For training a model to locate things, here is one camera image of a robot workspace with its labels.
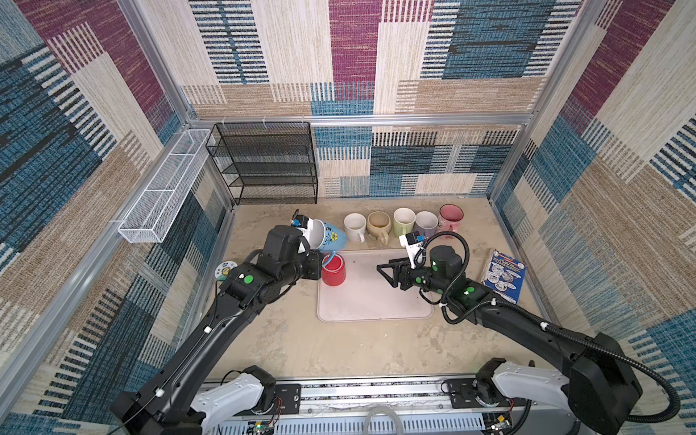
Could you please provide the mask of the red mug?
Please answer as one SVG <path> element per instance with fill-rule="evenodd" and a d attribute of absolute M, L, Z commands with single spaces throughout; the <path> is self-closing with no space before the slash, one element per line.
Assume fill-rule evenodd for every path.
<path fill-rule="evenodd" d="M 322 281 L 327 286 L 340 286 L 346 280 L 344 258 L 339 254 L 326 256 L 322 264 Z"/>

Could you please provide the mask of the blue polka dot mug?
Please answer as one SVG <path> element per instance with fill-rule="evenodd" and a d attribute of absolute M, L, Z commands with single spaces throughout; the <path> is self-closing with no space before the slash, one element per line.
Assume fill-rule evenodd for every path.
<path fill-rule="evenodd" d="M 307 238 L 311 248 L 326 255 L 323 265 L 330 263 L 347 244 L 347 236 L 340 228 L 320 219 L 308 221 Z"/>

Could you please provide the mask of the beige ceramic teapot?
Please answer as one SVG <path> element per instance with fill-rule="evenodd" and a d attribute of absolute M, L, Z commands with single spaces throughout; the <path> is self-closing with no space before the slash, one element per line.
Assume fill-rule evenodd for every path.
<path fill-rule="evenodd" d="M 367 232 L 375 240 L 383 245 L 388 245 L 390 232 L 392 230 L 392 220 L 383 211 L 374 211 L 367 218 Z"/>

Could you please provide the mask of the green mug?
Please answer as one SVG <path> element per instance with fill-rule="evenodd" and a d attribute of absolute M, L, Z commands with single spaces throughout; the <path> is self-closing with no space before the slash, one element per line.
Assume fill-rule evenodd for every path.
<path fill-rule="evenodd" d="M 393 233 L 396 237 L 413 232 L 416 213 L 410 208 L 397 208 L 393 212 Z"/>

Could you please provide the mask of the purple mug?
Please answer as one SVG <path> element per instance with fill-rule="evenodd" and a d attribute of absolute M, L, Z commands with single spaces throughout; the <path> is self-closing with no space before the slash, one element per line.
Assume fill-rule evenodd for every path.
<path fill-rule="evenodd" d="M 424 210 L 416 214 L 414 230 L 425 239 L 432 237 L 440 226 L 439 217 L 434 213 Z"/>

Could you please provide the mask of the white mug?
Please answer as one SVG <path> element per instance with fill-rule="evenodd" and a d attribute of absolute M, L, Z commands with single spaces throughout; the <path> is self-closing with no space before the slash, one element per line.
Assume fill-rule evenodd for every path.
<path fill-rule="evenodd" d="M 367 221 L 360 213 L 351 213 L 344 218 L 344 231 L 347 239 L 356 244 L 365 242 Z"/>

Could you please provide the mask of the pink patterned mug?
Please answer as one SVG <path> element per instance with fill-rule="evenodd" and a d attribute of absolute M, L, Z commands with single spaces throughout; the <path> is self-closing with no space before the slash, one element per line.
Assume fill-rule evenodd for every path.
<path fill-rule="evenodd" d="M 455 204 L 445 204 L 439 210 L 440 231 L 459 232 L 463 210 Z"/>

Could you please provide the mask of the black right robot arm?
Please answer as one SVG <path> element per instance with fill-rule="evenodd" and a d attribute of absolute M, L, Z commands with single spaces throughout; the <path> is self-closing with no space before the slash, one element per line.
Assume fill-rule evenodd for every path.
<path fill-rule="evenodd" d="M 462 258 L 450 246 L 433 248 L 429 257 L 395 258 L 376 269 L 394 288 L 436 295 L 447 323 L 491 329 L 551 364 L 550 370 L 533 372 L 504 358 L 490 359 L 472 383 L 480 403 L 542 402 L 571 411 L 600 434 L 616 434 L 625 422 L 636 422 L 632 411 L 643 389 L 635 362 L 612 337 L 567 330 L 508 302 L 467 278 Z"/>

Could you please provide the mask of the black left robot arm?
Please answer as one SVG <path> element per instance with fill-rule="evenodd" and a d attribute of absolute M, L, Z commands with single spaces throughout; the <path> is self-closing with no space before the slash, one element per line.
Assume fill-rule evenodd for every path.
<path fill-rule="evenodd" d="M 123 391 L 111 406 L 128 434 L 206 434 L 228 417 L 273 401 L 273 379 L 241 373 L 202 393 L 199 389 L 230 344 L 268 305 L 302 279 L 322 277 L 324 254 L 303 233 L 277 225 L 264 248 L 252 251 L 233 268 L 215 300 L 183 345 L 141 388 Z"/>

